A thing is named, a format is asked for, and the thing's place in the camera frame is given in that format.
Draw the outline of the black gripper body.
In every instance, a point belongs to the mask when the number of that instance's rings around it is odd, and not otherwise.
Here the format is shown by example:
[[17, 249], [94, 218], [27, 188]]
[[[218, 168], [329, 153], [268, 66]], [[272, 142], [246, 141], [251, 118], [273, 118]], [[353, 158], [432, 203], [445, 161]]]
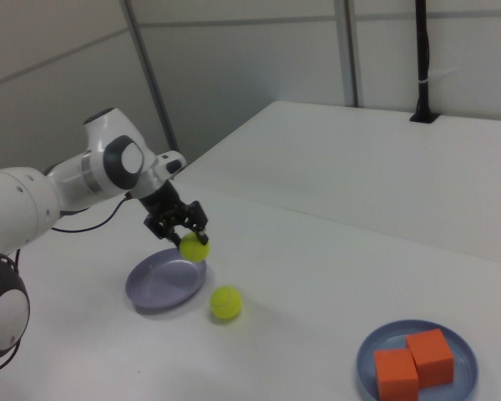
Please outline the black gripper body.
[[140, 198], [139, 201], [152, 216], [162, 216], [183, 205], [177, 190], [170, 182], [165, 182], [154, 193]]

